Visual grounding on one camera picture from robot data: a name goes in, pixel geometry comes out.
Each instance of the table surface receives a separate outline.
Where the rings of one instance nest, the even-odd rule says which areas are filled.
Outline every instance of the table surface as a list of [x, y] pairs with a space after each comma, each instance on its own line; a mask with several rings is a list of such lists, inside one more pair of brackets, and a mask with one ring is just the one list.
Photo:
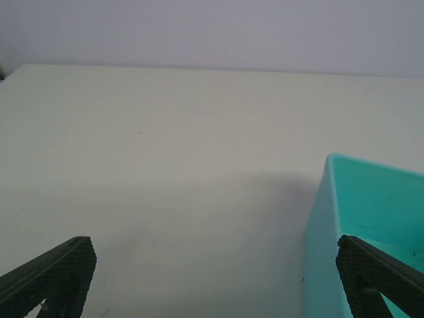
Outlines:
[[0, 85], [0, 274], [87, 235], [83, 317], [301, 317], [326, 156], [424, 171], [423, 103], [424, 79], [23, 66]]

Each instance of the teal plastic bin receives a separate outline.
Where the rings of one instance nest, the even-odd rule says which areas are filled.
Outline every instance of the teal plastic bin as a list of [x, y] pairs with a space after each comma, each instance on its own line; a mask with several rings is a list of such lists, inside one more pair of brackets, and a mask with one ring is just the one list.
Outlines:
[[[424, 272], [424, 174], [327, 157], [305, 233], [306, 318], [352, 317], [335, 263], [343, 234]], [[408, 317], [385, 300], [394, 317]]]

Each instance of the plastic container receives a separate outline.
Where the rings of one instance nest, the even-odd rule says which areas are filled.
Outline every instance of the plastic container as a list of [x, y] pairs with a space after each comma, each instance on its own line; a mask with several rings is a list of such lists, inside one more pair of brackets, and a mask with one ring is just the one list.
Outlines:
[[[352, 317], [335, 259], [354, 235], [424, 271], [424, 174], [327, 157], [305, 233], [306, 318]], [[388, 299], [394, 317], [408, 317]]]

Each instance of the white wall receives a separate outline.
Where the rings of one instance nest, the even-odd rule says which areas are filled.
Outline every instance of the white wall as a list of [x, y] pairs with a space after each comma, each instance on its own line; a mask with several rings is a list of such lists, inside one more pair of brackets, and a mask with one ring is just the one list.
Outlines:
[[0, 58], [424, 76], [423, 1], [3, 0]]

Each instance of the light blue container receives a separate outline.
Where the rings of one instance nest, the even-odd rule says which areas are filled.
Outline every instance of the light blue container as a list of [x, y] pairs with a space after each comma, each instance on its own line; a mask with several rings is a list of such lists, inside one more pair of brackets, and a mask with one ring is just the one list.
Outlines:
[[424, 174], [328, 156], [305, 233], [306, 318], [352, 317], [335, 263], [343, 234], [424, 272]]

